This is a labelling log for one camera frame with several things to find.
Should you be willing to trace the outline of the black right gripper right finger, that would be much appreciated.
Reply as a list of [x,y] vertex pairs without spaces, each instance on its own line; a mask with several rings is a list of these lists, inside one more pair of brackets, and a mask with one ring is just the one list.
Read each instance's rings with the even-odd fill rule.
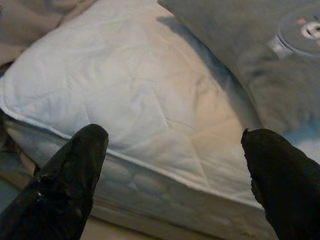
[[251,191],[280,240],[320,238],[320,165],[280,134],[245,129]]

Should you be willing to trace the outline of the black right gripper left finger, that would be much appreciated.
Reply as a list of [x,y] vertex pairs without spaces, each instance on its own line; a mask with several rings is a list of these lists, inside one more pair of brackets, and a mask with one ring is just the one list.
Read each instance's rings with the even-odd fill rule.
[[109,135],[81,128],[0,214],[2,240],[79,240],[93,208]]

